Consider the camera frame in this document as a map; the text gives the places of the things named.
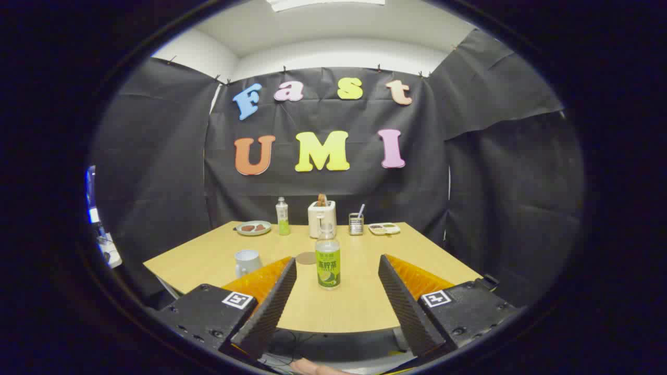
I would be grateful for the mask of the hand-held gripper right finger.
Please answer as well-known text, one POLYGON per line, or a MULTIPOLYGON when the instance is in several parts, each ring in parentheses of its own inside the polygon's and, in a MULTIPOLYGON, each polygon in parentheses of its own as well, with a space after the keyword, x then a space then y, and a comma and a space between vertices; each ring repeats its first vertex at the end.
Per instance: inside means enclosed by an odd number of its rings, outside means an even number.
POLYGON ((390 255, 380 257, 377 273, 417 357, 456 351, 521 311, 495 294, 497 283, 488 276, 453 285, 390 255))

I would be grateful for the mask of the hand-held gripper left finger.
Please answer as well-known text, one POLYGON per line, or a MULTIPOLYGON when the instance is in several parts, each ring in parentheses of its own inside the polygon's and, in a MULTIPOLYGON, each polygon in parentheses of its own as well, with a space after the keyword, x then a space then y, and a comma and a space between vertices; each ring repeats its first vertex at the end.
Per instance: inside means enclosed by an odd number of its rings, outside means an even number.
POLYGON ((255 365, 274 337, 298 276, 279 259, 224 287, 202 283, 152 317, 176 337, 219 360, 255 365))

